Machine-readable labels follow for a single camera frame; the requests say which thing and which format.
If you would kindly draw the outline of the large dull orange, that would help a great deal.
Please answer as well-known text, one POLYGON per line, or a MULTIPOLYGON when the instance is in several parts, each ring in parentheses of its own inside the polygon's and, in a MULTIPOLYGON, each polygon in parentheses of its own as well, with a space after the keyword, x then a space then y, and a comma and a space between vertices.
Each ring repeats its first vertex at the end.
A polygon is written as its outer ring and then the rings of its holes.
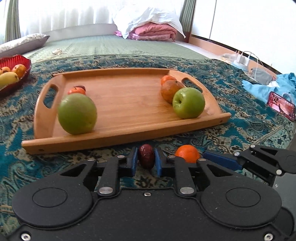
POLYGON ((177 80, 168 80, 161 86, 161 95, 166 102, 172 104, 175 93, 184 87, 184 84, 177 80))

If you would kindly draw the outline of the orange fruit in bowl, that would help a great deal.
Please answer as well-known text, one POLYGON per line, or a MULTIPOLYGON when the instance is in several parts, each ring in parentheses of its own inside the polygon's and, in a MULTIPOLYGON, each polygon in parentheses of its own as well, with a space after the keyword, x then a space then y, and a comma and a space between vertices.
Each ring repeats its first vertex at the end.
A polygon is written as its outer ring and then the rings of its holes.
POLYGON ((25 75, 27 68, 23 64, 17 64, 13 67, 13 69, 11 71, 16 73, 18 78, 21 79, 25 75))
POLYGON ((7 66, 0 68, 0 74, 6 73, 6 72, 11 72, 11 69, 7 66))

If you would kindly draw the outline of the pink folded blanket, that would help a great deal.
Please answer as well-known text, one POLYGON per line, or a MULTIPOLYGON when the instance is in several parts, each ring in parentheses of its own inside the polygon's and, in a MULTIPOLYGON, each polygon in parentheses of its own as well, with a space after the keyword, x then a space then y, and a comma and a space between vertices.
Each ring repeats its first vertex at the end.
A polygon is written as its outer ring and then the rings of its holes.
POLYGON ((176 39, 177 30, 168 24, 148 22, 128 33, 128 39, 140 41, 170 41, 176 39))

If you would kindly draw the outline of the orange fruit in bowl left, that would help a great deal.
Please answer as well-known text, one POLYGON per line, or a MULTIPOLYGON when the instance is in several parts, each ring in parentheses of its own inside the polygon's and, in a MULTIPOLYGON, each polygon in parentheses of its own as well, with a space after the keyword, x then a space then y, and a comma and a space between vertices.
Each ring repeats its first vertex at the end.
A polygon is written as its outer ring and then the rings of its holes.
POLYGON ((6 72, 11 72, 11 69, 7 66, 0 68, 0 74, 6 73, 6 72))

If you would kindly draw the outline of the green curtain left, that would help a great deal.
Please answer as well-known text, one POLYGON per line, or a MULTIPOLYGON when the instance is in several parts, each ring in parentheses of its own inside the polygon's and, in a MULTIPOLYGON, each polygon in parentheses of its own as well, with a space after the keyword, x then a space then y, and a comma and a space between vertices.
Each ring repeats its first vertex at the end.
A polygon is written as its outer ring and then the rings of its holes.
POLYGON ((4 42, 9 42, 21 37, 20 32, 20 20, 19 20, 19 1, 11 0, 7 1, 5 9, 5 32, 4 42))

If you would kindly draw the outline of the red scalloped fruit bowl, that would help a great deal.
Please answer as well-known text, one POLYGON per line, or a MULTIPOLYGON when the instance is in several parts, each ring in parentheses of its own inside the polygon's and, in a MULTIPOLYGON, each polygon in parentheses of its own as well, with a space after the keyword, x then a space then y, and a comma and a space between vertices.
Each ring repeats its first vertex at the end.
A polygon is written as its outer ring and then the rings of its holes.
POLYGON ((31 60, 23 55, 1 58, 1 97, 20 88, 28 78, 31 60))

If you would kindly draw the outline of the orange fruit in bowl right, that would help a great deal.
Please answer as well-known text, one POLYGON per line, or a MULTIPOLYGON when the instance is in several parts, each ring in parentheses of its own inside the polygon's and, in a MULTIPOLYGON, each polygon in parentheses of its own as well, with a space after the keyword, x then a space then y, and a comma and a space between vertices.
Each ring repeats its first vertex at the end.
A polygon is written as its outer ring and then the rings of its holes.
POLYGON ((13 69, 11 71, 16 73, 18 78, 21 79, 25 75, 27 68, 23 64, 17 64, 13 67, 13 69))

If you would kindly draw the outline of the yellow mango in bowl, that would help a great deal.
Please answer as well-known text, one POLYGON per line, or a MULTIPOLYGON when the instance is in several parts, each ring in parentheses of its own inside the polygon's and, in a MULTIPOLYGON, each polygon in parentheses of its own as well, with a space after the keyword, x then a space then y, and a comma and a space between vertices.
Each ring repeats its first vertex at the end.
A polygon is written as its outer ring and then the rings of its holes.
POLYGON ((14 72, 6 72, 0 75, 0 89, 19 82, 19 78, 14 72))

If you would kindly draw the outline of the green apple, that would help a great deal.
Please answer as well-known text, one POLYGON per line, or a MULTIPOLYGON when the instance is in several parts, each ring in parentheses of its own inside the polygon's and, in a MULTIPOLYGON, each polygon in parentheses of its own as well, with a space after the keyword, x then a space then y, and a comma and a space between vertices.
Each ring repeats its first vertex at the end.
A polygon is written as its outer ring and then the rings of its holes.
POLYGON ((199 90, 185 87, 175 93, 172 106, 179 118, 197 118, 204 111, 205 99, 199 90))

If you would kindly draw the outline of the grey pouch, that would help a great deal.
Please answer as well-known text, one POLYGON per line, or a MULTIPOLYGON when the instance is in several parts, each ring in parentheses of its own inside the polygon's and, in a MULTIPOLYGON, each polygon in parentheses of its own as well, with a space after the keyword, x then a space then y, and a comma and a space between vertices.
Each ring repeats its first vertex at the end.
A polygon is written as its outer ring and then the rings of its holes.
POLYGON ((273 76, 261 68, 252 68, 249 75, 259 84, 269 85, 273 81, 273 76))

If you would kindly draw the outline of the red smartphone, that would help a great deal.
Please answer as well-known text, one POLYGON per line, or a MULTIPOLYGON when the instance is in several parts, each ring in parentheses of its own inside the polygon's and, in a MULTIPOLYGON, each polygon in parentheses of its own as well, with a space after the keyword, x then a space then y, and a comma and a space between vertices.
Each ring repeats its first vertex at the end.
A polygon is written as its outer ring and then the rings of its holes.
POLYGON ((267 105, 290 121, 295 121, 295 105, 277 93, 270 92, 267 105))

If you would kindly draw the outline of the wooden serving tray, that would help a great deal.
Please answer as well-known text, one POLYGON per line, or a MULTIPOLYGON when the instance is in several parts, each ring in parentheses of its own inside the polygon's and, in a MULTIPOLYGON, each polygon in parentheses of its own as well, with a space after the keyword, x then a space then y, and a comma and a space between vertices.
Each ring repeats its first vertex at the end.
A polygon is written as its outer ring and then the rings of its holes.
POLYGON ((211 92, 196 78, 173 69, 109 68, 55 74, 43 87, 34 113, 34 138, 22 141, 29 154, 47 154, 108 147, 191 132, 226 123, 211 92), (160 80, 171 75, 199 87, 205 109, 197 118, 182 120, 163 100, 160 80), (94 130, 71 135, 60 126, 57 108, 70 87, 83 85, 97 108, 94 130))

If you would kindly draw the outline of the green curtain right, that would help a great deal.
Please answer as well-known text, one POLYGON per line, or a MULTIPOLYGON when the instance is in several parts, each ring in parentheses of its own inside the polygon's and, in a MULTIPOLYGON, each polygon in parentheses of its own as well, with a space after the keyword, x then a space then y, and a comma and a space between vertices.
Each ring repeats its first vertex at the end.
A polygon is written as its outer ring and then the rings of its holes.
POLYGON ((185 0, 180 14, 180 22, 185 35, 184 42, 189 42, 191 36, 196 0, 185 0))

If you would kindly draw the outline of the white crumpled duvet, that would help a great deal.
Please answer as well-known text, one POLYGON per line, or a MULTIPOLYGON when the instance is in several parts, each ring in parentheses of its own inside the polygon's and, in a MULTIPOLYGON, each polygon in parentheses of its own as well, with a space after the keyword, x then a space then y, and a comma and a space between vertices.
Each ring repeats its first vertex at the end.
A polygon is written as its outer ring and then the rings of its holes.
POLYGON ((112 20, 117 30, 124 39, 131 35, 155 32, 180 33, 184 35, 183 28, 178 16, 170 11, 163 11, 156 8, 146 8, 127 11, 119 11, 112 14, 112 20))

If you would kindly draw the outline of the teal paisley blanket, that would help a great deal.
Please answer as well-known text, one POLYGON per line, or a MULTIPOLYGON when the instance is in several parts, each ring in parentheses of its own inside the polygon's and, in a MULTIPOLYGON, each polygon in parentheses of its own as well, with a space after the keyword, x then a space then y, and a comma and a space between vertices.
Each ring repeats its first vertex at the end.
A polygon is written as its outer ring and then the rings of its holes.
POLYGON ((172 154, 182 145, 199 151, 233 153, 250 144, 286 149, 291 146, 295 123, 273 111, 242 87, 247 76, 219 60, 139 55, 93 55, 48 59, 32 64, 29 79, 13 95, 1 99, 1 234, 18 227, 11 199, 22 186, 88 158, 105 162, 128 154, 132 144, 61 154, 32 156, 21 147, 33 138, 33 114, 38 95, 53 74, 100 68, 168 68, 188 73, 202 82, 230 120, 219 126, 150 140, 149 144, 172 154))

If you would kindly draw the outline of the large round green fruit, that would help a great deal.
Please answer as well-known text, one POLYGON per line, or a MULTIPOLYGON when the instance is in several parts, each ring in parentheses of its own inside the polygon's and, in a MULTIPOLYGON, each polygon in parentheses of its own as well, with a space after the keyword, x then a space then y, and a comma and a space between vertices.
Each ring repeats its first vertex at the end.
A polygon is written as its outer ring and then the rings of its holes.
POLYGON ((84 94, 69 94, 58 106, 58 121, 63 130, 71 135, 89 133, 97 121, 96 105, 84 94))

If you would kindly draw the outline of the green curtain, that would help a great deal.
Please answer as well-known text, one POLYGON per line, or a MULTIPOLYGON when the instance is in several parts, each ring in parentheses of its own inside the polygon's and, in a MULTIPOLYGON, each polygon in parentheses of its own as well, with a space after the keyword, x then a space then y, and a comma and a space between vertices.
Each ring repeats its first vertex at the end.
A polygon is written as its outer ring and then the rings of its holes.
POLYGON ((5 32, 4 42, 9 42, 21 37, 20 32, 20 20, 19 20, 19 1, 11 0, 7 1, 5 9, 5 32))
POLYGON ((185 35, 184 42, 189 42, 191 36, 196 0, 185 0, 180 14, 180 22, 185 35))

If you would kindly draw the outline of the small tangerine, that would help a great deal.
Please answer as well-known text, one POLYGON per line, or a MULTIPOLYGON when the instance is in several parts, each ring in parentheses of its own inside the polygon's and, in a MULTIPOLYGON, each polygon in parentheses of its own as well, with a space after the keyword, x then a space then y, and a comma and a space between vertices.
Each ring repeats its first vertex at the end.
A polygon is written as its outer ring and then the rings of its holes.
POLYGON ((177 79, 171 75, 165 75, 161 78, 161 85, 163 85, 165 82, 167 82, 169 80, 176 81, 177 79))
POLYGON ((74 94, 74 93, 79 93, 79 94, 86 94, 86 90, 82 87, 73 87, 71 89, 68 90, 67 94, 74 94))
POLYGON ((180 146, 175 156, 183 158, 187 163, 196 163, 201 157, 199 151, 192 145, 180 146))

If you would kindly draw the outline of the grey floral pillow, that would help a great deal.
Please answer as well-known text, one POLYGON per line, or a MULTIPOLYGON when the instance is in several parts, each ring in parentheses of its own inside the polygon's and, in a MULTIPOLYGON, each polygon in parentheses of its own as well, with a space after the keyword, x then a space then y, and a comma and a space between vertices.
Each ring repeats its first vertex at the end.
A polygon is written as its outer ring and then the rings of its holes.
POLYGON ((46 34, 36 33, 3 43, 1 44, 1 58, 22 55, 39 49, 44 46, 49 37, 46 34))

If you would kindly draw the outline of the light blue cloth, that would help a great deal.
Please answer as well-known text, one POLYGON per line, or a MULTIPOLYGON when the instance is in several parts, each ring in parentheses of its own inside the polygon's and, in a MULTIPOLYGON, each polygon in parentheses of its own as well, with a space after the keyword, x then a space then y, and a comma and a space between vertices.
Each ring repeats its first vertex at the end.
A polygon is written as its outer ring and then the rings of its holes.
POLYGON ((246 91, 264 103, 267 103, 269 93, 273 91, 295 104, 294 73, 277 75, 276 80, 270 82, 268 85, 252 84, 249 81, 243 80, 242 86, 246 91))

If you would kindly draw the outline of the white sheer curtain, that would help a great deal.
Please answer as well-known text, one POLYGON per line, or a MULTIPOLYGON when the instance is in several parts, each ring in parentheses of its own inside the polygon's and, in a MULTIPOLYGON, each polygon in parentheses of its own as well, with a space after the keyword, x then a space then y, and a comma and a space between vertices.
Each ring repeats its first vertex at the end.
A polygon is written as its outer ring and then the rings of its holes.
MULTIPOLYGON (((5 9, 1 1, 1 42, 4 43, 5 9)), ((69 27, 114 24, 112 14, 119 11, 156 8, 180 18, 184 1, 18 1, 21 37, 69 27)))

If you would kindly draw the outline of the green quilted mattress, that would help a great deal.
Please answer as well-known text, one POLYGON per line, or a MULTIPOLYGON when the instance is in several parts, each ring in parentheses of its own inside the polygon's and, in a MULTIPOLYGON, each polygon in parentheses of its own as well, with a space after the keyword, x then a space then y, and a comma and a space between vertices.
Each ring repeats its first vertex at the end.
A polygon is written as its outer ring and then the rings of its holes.
POLYGON ((56 58, 94 55, 147 55, 194 60, 207 59, 204 54, 175 42, 138 41, 123 39, 115 35, 47 41, 42 48, 24 54, 33 63, 56 58))

